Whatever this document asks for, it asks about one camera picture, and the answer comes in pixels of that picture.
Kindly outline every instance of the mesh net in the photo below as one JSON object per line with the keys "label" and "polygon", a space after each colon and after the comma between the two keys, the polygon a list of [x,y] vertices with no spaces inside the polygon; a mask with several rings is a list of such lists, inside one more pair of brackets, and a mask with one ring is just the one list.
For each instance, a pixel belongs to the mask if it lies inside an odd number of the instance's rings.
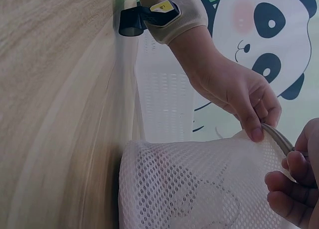
{"label": "mesh net", "polygon": [[120,169],[121,229],[286,229],[265,175],[285,157],[266,134],[210,142],[130,142]]}

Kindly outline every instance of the yellow label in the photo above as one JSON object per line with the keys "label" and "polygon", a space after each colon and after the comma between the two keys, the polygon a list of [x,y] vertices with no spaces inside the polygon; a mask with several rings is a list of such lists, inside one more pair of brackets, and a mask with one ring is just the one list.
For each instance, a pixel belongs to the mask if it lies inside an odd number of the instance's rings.
{"label": "yellow label", "polygon": [[174,7],[171,5],[169,0],[165,0],[160,3],[157,3],[150,8],[152,12],[162,12],[162,13],[169,12],[173,9]]}

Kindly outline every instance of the wood grain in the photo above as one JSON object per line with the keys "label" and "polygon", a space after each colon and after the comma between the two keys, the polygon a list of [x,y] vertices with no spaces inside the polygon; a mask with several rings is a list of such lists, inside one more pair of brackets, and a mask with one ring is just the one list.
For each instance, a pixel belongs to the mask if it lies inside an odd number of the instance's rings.
{"label": "wood grain", "polygon": [[136,0],[0,0],[0,228],[116,228],[117,173],[143,137]]}

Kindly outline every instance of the white mesh fabric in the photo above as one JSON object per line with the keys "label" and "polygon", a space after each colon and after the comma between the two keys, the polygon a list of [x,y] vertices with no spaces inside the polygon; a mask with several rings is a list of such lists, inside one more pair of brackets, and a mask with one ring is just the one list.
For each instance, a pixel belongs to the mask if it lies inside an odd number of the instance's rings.
{"label": "white mesh fabric", "polygon": [[120,169],[121,229],[285,229],[267,203],[284,154],[266,135],[211,142],[130,142]]}

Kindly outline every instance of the wrist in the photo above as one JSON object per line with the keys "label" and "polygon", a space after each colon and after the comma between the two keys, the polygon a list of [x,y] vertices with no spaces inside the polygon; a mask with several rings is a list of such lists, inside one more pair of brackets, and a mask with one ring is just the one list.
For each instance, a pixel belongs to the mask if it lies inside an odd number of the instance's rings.
{"label": "wrist", "polygon": [[218,71],[225,60],[212,41],[207,27],[192,28],[168,45],[188,77],[207,70],[210,74]]}

